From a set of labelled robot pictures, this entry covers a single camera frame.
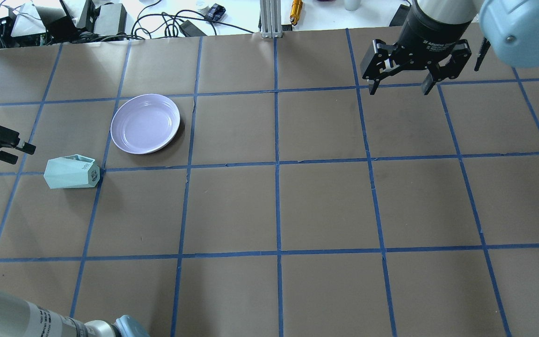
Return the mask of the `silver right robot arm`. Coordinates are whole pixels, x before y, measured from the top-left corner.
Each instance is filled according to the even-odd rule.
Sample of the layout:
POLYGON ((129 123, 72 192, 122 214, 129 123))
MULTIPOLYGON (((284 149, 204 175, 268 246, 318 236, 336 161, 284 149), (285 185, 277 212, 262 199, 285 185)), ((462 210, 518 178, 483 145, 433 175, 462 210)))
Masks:
POLYGON ((539 67, 539 0, 413 0, 398 40, 373 40, 361 62, 370 93, 402 71, 428 71, 424 94, 457 78, 472 55, 463 34, 475 18, 483 34, 475 71, 488 51, 511 67, 539 67))

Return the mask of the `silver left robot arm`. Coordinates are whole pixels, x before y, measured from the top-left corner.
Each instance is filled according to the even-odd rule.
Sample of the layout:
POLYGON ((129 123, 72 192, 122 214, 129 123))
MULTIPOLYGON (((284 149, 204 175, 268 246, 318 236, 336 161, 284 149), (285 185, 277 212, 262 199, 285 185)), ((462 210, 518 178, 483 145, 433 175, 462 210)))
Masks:
MULTIPOLYGON (((16 155, 6 148, 32 155, 34 145, 18 132, 0 126, 0 161, 15 164, 16 155)), ((123 315, 114 323, 105 320, 81 322, 38 305, 0 292, 0 337, 146 337, 148 332, 132 316, 123 315)))

